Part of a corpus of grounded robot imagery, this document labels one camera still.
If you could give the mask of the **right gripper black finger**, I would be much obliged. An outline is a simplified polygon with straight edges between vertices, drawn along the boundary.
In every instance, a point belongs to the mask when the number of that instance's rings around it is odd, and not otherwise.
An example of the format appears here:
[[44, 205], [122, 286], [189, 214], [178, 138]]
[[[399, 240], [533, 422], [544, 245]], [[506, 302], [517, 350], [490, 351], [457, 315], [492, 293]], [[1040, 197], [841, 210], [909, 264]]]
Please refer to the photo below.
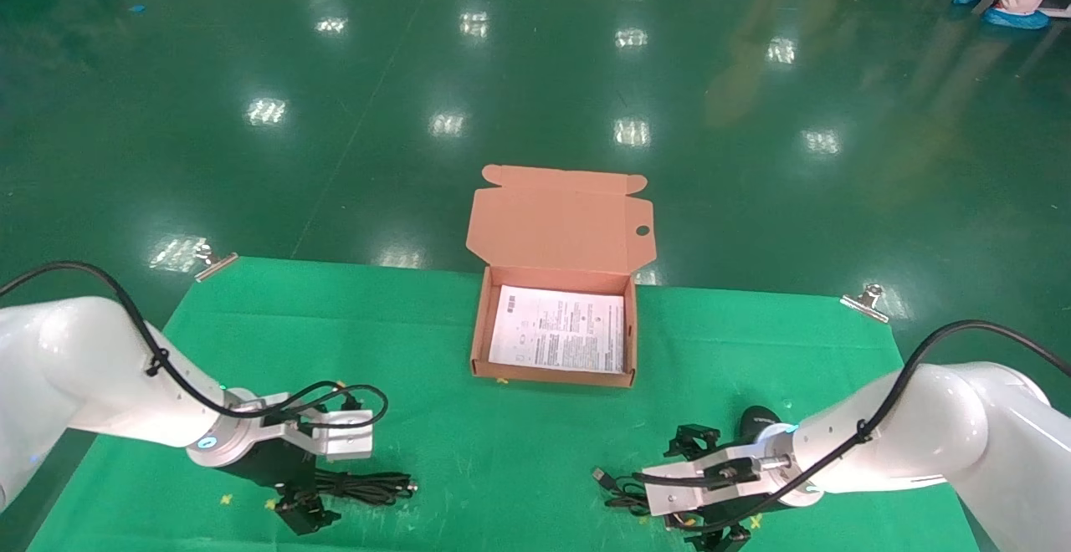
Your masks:
[[728, 528], [696, 534], [687, 537], [687, 542], [699, 552], [736, 552], [745, 548], [751, 538], [750, 529]]
[[665, 457], [683, 457], [685, 461], [694, 461], [711, 454], [718, 449], [720, 430], [707, 426], [679, 426], [669, 439]]

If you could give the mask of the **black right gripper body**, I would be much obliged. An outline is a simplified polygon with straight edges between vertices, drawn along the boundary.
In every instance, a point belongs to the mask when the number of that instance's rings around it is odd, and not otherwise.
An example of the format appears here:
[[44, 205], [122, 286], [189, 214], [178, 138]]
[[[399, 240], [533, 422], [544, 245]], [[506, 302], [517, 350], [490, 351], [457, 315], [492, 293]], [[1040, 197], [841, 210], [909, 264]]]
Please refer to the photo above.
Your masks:
[[682, 529], [685, 533], [706, 534], [722, 529], [741, 528], [753, 513], [716, 514], [710, 509], [707, 513], [672, 513], [665, 514], [666, 529]]

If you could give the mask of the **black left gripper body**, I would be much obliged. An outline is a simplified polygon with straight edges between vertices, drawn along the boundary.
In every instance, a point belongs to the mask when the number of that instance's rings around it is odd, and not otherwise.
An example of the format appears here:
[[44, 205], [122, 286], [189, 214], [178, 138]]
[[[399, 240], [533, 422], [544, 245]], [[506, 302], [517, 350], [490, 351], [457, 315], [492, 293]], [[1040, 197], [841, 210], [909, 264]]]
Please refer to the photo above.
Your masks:
[[256, 486], [272, 488], [280, 496], [317, 494], [316, 456], [284, 439], [256, 442], [243, 457], [222, 471]]

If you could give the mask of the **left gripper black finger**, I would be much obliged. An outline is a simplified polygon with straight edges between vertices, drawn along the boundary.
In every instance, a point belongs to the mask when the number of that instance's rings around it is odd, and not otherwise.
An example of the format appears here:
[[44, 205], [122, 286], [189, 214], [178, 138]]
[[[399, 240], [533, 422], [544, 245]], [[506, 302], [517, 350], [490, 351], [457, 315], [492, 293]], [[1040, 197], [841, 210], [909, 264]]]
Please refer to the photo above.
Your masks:
[[329, 528], [343, 514], [325, 506], [320, 495], [286, 495], [276, 502], [276, 514], [295, 535], [310, 535]]

